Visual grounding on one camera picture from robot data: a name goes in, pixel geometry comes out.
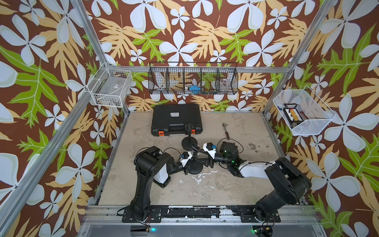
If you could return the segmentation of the black round base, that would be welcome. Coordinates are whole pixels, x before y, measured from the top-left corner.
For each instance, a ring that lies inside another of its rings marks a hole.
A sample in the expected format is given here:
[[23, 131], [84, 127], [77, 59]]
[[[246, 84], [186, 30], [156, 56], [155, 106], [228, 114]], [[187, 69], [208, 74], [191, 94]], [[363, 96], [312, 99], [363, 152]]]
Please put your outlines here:
[[203, 164], [199, 162], [191, 162], [188, 165], [188, 173], [192, 175], [200, 174], [203, 170]]
[[182, 140], [182, 148], [186, 151], [190, 151], [191, 150], [191, 146], [193, 144], [197, 144], [197, 140], [193, 137], [185, 137], [183, 140]]

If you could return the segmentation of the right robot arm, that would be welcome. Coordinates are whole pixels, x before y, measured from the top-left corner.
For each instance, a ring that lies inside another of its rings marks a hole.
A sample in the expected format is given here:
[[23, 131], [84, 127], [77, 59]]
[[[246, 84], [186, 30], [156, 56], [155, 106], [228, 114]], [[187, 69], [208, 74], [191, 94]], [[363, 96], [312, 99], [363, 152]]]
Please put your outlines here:
[[253, 216], [259, 221], [269, 219], [287, 204], [299, 204], [311, 189], [310, 179], [284, 157], [270, 162], [247, 161], [240, 157], [236, 144], [231, 142], [223, 142], [219, 149], [213, 143], [205, 143], [202, 147], [192, 144], [191, 151], [193, 159], [206, 167], [218, 163], [226, 165], [235, 177], [263, 179], [271, 183], [273, 190], [254, 205]]

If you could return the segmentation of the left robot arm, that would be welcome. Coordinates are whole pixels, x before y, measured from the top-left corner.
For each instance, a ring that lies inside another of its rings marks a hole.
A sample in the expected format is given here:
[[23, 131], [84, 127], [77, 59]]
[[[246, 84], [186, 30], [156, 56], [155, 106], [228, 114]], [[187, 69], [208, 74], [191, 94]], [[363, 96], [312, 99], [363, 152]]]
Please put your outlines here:
[[134, 159], [137, 171], [137, 186], [130, 204], [131, 218], [145, 221], [151, 204], [150, 192], [153, 183], [165, 188], [171, 175], [179, 172], [199, 174], [203, 165], [194, 160], [192, 153], [183, 153], [178, 162], [156, 146], [141, 149]]

